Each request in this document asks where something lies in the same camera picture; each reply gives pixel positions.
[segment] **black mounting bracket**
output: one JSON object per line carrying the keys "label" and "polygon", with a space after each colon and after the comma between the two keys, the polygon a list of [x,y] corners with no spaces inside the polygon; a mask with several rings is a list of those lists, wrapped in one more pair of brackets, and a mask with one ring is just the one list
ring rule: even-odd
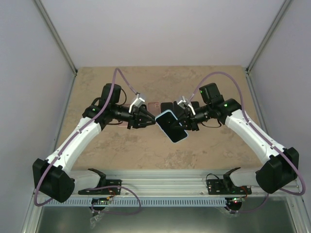
{"label": "black mounting bracket", "polygon": [[[96,186],[97,188],[99,187],[105,187],[105,186],[111,186],[111,185],[116,185],[116,186],[121,186],[122,185],[122,180],[107,180],[106,179],[106,174],[103,172],[89,168],[88,170],[93,171],[97,173],[100,176],[100,180],[98,182],[98,185]],[[120,195],[121,189],[120,188],[110,188],[110,189],[100,189],[100,190],[80,190],[78,192],[79,195]]]}
{"label": "black mounting bracket", "polygon": [[[252,194],[252,189],[243,186],[247,194]],[[230,190],[224,186],[223,179],[209,179],[207,180],[207,189],[209,195],[245,195],[245,191],[241,187],[233,187]]]}

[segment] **light blue phone case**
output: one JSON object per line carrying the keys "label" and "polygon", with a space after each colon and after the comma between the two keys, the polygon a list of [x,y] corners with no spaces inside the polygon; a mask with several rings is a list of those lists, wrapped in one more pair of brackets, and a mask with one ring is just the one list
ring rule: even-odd
{"label": "light blue phone case", "polygon": [[171,110],[166,110],[166,111],[164,111],[163,113],[157,115],[157,116],[155,117],[155,120],[158,119],[160,116],[162,116],[163,114],[165,114],[165,113],[167,113],[167,112],[170,112],[170,113],[173,115],[173,117],[174,117],[176,120],[178,120],[177,117],[175,116],[175,114],[174,114]]}

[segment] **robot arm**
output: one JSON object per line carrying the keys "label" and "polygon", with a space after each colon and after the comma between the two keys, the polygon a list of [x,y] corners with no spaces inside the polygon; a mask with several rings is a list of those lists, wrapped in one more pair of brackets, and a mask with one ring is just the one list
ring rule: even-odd
{"label": "robot arm", "polygon": [[174,127],[197,131],[199,123],[212,118],[217,119],[238,134],[263,164],[258,169],[235,168],[228,171],[224,175],[224,184],[228,191],[234,187],[259,185],[267,193],[274,193],[297,178],[295,171],[275,149],[283,152],[298,168],[299,154],[294,148],[286,149],[268,136],[247,113],[243,114],[241,105],[234,99],[225,101],[215,83],[200,87],[200,93],[206,105],[198,109],[194,109],[191,103],[187,104],[188,100],[185,97],[179,98],[177,102],[185,113],[179,116]]}
{"label": "robot arm", "polygon": [[128,122],[128,129],[132,127],[135,129],[145,128],[148,125],[155,124],[155,117],[143,106],[145,97],[142,94],[136,95],[130,107],[117,105],[116,103],[119,102],[121,87],[115,84],[112,98],[107,108],[95,121],[90,122],[84,127],[85,124],[100,112],[110,88],[111,84],[104,86],[102,96],[96,98],[94,102],[86,108],[76,128],[54,153],[48,156],[44,161],[37,159],[34,162],[33,174],[35,187],[37,188],[43,173],[48,166],[51,165],[52,161],[56,157],[58,158],[51,166],[50,170],[48,170],[39,191],[59,202],[64,202],[73,192],[87,188],[95,188],[98,185],[105,186],[105,175],[97,170],[71,170],[77,158],[90,141],[113,119]]}

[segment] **beige stone surface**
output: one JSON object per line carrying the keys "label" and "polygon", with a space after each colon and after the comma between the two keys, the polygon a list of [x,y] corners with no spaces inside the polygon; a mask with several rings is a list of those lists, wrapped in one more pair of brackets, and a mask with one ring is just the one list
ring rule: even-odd
{"label": "beige stone surface", "polygon": [[[147,96],[147,102],[174,101],[180,95],[189,97],[203,77],[214,71],[224,71],[239,83],[245,99],[245,108],[257,121],[256,111],[240,66],[197,67],[121,67],[130,84]],[[77,125],[83,111],[101,95],[103,86],[110,83],[114,67],[83,67],[79,69],[67,114],[60,135],[63,142]],[[205,84],[215,82],[225,100],[240,102],[234,84],[226,76],[215,75]],[[118,75],[117,84],[128,95],[134,94]],[[193,100],[203,105],[200,93]],[[217,125],[211,120],[208,125]],[[74,169],[228,169],[241,166],[258,167],[260,162],[250,148],[226,126],[218,129],[200,127],[189,132],[189,137],[173,144],[157,125],[145,129],[128,130],[120,126],[107,126],[87,146],[74,165]]]}

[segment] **white wall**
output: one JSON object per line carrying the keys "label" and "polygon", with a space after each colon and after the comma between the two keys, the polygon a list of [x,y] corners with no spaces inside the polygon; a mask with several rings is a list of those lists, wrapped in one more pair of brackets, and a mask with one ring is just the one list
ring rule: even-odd
{"label": "white wall", "polygon": [[21,231],[32,164],[51,152],[72,78],[33,2],[0,1],[1,233]]}
{"label": "white wall", "polygon": [[82,66],[247,66],[283,0],[43,0]]}
{"label": "white wall", "polygon": [[311,1],[294,1],[251,74],[268,130],[300,153],[311,215]]}

